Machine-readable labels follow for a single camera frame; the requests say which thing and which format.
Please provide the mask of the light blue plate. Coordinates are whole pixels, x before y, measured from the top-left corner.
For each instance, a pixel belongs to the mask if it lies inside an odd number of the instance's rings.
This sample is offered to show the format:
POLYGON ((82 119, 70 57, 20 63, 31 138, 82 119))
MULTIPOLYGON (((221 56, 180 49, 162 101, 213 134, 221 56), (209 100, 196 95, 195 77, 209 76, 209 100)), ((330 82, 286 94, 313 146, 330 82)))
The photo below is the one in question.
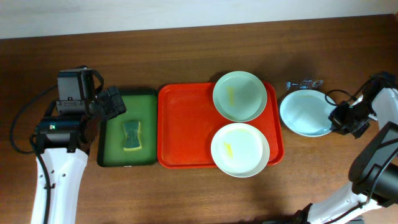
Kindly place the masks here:
POLYGON ((306 137, 320 137, 331 133, 328 119, 335 102, 316 90, 297 90, 288 94, 280 104, 280 117, 294 133, 306 137))

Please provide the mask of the yellow green scrub sponge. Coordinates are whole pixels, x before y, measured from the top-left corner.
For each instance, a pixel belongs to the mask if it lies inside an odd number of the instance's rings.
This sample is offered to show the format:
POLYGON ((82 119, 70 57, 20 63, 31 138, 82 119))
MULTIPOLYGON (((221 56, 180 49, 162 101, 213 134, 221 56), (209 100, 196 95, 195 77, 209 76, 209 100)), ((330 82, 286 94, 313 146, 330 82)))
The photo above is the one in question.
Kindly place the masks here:
POLYGON ((140 121, 128 121, 123 124, 123 130, 125 133, 125 151, 137 151, 142 149, 141 143, 141 122, 140 121))

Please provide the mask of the white plate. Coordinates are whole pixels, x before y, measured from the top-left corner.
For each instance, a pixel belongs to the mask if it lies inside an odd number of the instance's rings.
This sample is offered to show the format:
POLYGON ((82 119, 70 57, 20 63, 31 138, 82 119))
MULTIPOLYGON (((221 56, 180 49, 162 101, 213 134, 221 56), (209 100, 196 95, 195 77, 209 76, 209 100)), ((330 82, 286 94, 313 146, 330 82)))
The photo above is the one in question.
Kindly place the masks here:
POLYGON ((225 174, 248 178, 260 173, 269 162, 266 137, 254 126, 232 123, 219 129, 211 141, 211 156, 225 174))

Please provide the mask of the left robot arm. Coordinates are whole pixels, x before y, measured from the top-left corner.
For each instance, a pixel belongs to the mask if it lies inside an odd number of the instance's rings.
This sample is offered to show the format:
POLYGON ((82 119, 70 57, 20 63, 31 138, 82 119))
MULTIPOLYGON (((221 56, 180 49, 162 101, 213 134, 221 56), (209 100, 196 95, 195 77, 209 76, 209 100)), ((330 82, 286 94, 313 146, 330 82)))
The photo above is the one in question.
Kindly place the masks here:
POLYGON ((100 124, 126 112, 117 87, 88 100, 53 100, 30 137, 37 185, 31 223, 74 223, 81 179, 100 124))

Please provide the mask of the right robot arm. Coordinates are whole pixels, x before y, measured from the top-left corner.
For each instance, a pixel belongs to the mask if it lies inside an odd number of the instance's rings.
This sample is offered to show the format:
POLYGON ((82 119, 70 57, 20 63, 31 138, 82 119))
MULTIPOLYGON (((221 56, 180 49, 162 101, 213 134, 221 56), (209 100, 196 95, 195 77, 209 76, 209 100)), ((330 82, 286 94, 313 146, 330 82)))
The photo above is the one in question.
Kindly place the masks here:
POLYGON ((359 138, 377 121, 379 132, 353 161, 349 182, 330 198, 298 210, 291 223, 352 223, 361 214, 397 203, 397 83, 394 75, 371 75, 330 113, 331 130, 359 138))

